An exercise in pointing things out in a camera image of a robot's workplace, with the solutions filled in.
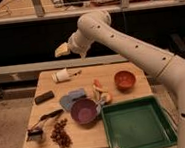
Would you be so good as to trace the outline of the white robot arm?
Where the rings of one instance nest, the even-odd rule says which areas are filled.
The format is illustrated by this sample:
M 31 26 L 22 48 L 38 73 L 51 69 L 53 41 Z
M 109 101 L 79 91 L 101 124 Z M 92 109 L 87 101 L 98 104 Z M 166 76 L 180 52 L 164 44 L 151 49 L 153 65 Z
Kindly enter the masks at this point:
M 179 109 L 178 148 L 185 148 L 185 59 L 154 45 L 120 33 L 111 27 L 107 11 L 83 14 L 77 22 L 78 29 L 69 40 L 59 46 L 55 56 L 70 53 L 87 55 L 94 42 L 104 44 L 130 60 L 134 65 L 156 77 L 169 91 L 176 93 Z

